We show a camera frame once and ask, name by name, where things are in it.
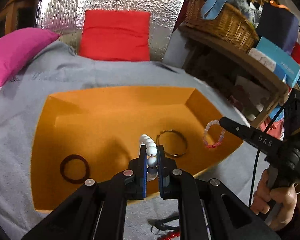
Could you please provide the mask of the metal bangle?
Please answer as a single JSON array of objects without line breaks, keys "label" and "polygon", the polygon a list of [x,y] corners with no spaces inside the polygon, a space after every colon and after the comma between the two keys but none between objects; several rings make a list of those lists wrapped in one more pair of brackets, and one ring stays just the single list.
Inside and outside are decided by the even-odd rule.
[{"label": "metal bangle", "polygon": [[174,129],[161,131],[155,139],[157,145],[163,145],[165,154],[170,157],[181,157],[186,154],[188,142],[185,136]]}]

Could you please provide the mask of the orange cardboard box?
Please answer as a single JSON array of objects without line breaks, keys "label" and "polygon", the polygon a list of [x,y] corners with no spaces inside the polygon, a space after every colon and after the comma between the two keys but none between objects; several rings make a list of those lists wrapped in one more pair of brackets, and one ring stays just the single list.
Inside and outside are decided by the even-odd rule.
[{"label": "orange cardboard box", "polygon": [[34,208],[49,212],[77,186],[89,166],[90,176],[106,181],[139,155],[139,138],[152,139],[165,130],[181,132],[188,142],[177,166],[194,176],[220,163],[242,144],[208,122],[221,118],[218,109],[195,88],[126,86],[51,94],[40,115],[31,155]]}]

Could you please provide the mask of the teal box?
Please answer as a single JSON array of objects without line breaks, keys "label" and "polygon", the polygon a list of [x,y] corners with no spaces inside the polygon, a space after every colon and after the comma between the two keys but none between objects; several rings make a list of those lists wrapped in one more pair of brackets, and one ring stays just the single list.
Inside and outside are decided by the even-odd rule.
[{"label": "teal box", "polygon": [[289,54],[283,51],[280,47],[261,37],[256,49],[274,60],[286,74],[286,83],[290,88],[293,88],[300,77],[300,64],[298,64]]}]

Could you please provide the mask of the white patterned box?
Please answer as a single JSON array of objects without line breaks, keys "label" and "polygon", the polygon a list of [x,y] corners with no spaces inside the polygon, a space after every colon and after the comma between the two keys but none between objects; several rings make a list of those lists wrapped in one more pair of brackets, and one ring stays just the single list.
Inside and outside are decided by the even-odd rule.
[{"label": "white patterned box", "polygon": [[261,51],[257,50],[256,48],[251,48],[248,55],[265,66],[271,72],[275,72],[276,62]]}]

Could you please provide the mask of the wooden shelf table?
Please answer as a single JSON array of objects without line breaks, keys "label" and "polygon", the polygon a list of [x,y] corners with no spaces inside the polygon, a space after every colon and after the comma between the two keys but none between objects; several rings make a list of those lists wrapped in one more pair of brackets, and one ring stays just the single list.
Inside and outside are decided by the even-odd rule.
[{"label": "wooden shelf table", "polygon": [[188,38],[200,42],[240,65],[249,74],[255,77],[268,92],[270,98],[264,106],[264,109],[250,123],[253,127],[259,127],[268,117],[269,113],[280,103],[283,104],[289,97],[289,88],[267,67],[259,63],[250,55],[239,50],[234,45],[221,39],[213,37],[207,33],[195,30],[182,24],[178,28]]}]

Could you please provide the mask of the navy blue fabric bin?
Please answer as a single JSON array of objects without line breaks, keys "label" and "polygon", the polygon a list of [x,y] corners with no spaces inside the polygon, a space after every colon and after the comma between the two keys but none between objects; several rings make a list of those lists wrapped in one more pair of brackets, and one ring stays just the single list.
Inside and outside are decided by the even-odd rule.
[{"label": "navy blue fabric bin", "polygon": [[265,37],[290,55],[297,41],[298,31],[299,20],[293,13],[270,3],[264,4],[256,28],[259,37]]}]

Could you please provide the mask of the grey blanket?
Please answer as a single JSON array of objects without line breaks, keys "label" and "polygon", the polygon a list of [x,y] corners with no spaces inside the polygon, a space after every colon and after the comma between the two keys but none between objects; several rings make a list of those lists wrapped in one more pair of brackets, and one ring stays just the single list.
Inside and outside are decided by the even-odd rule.
[{"label": "grey blanket", "polygon": [[[30,157],[47,96],[69,90],[128,85],[194,87],[222,114],[248,125],[245,117],[217,90],[183,69],[161,62],[93,61],[76,56],[70,46],[60,41],[53,42],[0,91],[0,225],[10,239],[21,239],[46,216],[33,207]],[[200,179],[219,178],[247,204],[255,154],[256,149],[244,142]],[[154,197],[128,207],[124,239],[155,239],[148,221],[174,212],[176,204],[174,200]]]}]

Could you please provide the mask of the wicker basket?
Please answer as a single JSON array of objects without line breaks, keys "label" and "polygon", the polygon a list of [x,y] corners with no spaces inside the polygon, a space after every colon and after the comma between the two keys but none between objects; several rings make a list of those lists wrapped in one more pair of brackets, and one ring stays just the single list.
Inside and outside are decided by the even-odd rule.
[{"label": "wicker basket", "polygon": [[187,0],[185,25],[249,51],[259,36],[248,19],[233,5],[226,3],[214,20],[202,18],[201,9],[206,0]]}]

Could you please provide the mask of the red square cushion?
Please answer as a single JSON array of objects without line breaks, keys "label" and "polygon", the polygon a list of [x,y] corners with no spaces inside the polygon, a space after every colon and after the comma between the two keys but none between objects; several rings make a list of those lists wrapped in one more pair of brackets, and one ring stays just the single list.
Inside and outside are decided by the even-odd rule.
[{"label": "red square cushion", "polygon": [[86,10],[79,56],[97,61],[150,60],[151,13],[126,10]]}]

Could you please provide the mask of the blue cloth in basket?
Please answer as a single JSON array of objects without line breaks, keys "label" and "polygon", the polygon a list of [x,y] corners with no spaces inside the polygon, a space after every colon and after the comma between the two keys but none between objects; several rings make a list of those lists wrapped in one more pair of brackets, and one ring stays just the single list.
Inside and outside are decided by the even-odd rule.
[{"label": "blue cloth in basket", "polygon": [[228,1],[230,0],[206,0],[200,11],[202,19],[214,20]]}]

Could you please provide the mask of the magenta pillow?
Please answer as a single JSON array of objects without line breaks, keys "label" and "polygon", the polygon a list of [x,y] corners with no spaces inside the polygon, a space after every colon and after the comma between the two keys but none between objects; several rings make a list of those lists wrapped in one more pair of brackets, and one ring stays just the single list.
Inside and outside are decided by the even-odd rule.
[{"label": "magenta pillow", "polygon": [[0,38],[0,87],[58,38],[57,33],[40,28],[23,28]]}]

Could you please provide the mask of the silver insulation foil panel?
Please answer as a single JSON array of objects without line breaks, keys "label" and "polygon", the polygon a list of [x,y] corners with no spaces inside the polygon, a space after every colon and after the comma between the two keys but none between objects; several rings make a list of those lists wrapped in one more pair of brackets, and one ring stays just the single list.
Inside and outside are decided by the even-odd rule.
[{"label": "silver insulation foil panel", "polygon": [[37,0],[35,26],[60,34],[79,49],[86,10],[137,10],[151,14],[150,59],[162,61],[185,0]]}]

